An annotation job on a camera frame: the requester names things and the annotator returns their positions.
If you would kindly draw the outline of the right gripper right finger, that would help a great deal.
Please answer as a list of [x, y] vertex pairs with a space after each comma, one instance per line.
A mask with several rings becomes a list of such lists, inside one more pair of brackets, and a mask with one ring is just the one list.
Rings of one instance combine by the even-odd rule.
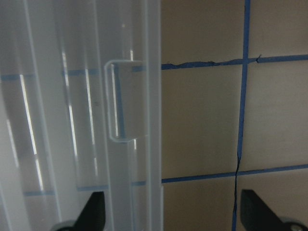
[[287, 231], [287, 226], [253, 191], [241, 191], [240, 220], [246, 231]]

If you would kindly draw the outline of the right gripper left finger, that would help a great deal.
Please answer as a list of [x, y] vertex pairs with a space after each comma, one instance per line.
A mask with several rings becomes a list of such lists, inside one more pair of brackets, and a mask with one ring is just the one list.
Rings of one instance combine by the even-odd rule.
[[104, 192], [93, 192], [74, 223], [74, 231], [102, 231], [106, 224]]

